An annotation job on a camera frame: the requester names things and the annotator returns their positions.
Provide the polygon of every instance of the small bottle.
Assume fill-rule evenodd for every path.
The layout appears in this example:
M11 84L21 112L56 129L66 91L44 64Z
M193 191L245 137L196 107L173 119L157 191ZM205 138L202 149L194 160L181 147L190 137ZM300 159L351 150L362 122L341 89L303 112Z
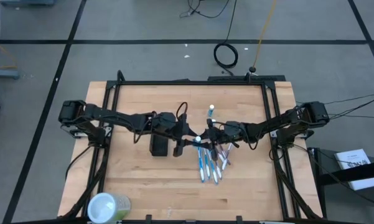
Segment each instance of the small bottle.
M214 111L214 105L210 105L210 106L209 106L209 111L207 112L207 116L208 116L209 118L212 117L212 115L213 115L213 111Z

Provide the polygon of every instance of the wooden table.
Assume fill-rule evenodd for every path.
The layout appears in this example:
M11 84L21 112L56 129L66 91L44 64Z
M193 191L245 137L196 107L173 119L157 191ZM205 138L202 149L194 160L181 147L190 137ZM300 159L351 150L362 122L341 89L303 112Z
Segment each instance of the wooden table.
M106 82L91 82L86 102L101 106L105 85ZM276 82L276 92L281 113L295 106L291 83ZM153 110L175 113L183 101L189 104L187 121L196 133L207 127L210 104L215 105L213 118L217 121L266 120L260 86L125 85L120 87L117 110L126 114ZM259 141L255 151L241 142L240 148L231 152L232 165L223 172L219 185L200 182L198 155L191 146L184 148L182 156L172 157L175 142L169 141L171 151L167 157L152 157L149 141L147 135L133 144L133 134L125 128L116 126L113 130L104 192L130 198L132 209L126 219L143 220L151 214L155 220L235 220L237 215L244 220L282 220L274 165L268 157L268 136ZM306 146L301 139L296 144ZM87 139L76 140L72 157L86 146ZM92 150L71 168L59 215L69 211L84 191L91 155ZM297 191L322 216L307 153L292 148L289 157ZM285 192L289 215L293 217L287 188Z

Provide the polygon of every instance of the concrete floor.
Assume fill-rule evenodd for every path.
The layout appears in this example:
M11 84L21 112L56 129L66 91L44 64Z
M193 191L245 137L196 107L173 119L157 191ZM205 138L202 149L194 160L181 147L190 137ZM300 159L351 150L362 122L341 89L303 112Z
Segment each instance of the concrete floor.
M2 7L4 40L67 40L81 0L58 0L53 7ZM216 14L225 1L206 0L200 10ZM355 0L374 40L374 0ZM77 27L78 40L224 39L233 1L216 19L193 15L185 0L87 0ZM257 39L271 1L239 0L230 39ZM365 40L347 0L279 1L265 39ZM45 123L13 221L55 218L62 196L65 169L74 140L60 130L57 116L64 100L84 99L90 81L113 80L121 69L127 80L206 80L222 75L213 59L215 44L72 45ZM239 52L236 75L251 66L256 45L235 44ZM63 44L3 44L21 71L19 80L0 79L0 223L15 184L51 83L64 50ZM232 60L225 49L221 61ZM0 66L9 65L0 52ZM374 58L367 44L277 45L261 48L260 75L285 75L296 100L323 102L374 93ZM333 104L341 112L369 99ZM354 115L374 116L374 104ZM340 118L318 129L308 140L312 147L334 151L364 148L374 156L374 119ZM330 220L374 223L374 207L351 205L327 198ZM349 217L348 214L362 214Z

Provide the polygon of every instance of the wooden tabletop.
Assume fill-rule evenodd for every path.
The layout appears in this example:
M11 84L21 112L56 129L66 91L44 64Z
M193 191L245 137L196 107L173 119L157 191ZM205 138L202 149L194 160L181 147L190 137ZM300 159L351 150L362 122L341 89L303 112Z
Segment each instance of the wooden tabletop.
M91 82L87 103L102 105L106 82ZM281 113L295 106L291 83L276 82ZM208 106L215 105L213 119L259 123L266 120L260 86L121 86L117 110L126 114L151 111L175 113L188 102L187 122L196 133L207 127ZM264 136L256 150L241 142L230 154L231 166L223 172L223 180L201 183L198 154L191 146L180 157L172 156L175 142L169 141L167 157L152 157L150 135L133 144L133 134L116 126L113 130L105 192L124 194L131 200L131 213L126 219L155 220L282 220L278 187L273 162L268 157L269 137ZM305 147L301 139L296 144ZM73 156L87 146L87 139L78 139ZM90 169L92 150L73 165L68 174L59 215L70 210L84 191ZM322 216L314 178L306 152L289 149L297 191L316 214ZM293 217L290 194L285 188L289 215Z

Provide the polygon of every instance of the yellow cable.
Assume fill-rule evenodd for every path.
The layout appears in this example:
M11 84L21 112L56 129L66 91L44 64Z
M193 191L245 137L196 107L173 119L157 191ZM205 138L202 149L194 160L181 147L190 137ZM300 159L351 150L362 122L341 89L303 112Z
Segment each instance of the yellow cable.
M267 16L266 23L264 24L263 30L261 31L261 35L260 35L260 38L259 38L259 44L257 46L257 51L256 51L256 58L255 58L255 62L253 63L253 68L256 68L257 58L259 57L259 54L260 54L261 40L263 40L264 33L266 32L267 26L269 24L269 20L271 19L271 16L273 15L275 5L276 5L276 0L273 1L273 5L271 6L271 10L269 11L269 14Z
M12 56L12 54L10 54L4 47L1 47L0 46L0 49L6 54L6 55L8 55L10 58L11 58L11 60L12 60L12 62L14 62L14 64L17 64L17 60L15 59L15 57L14 56ZM10 65L10 66L3 66L3 67L0 67L0 68L7 68L7 67L15 67L15 68L17 68L17 66L16 65Z

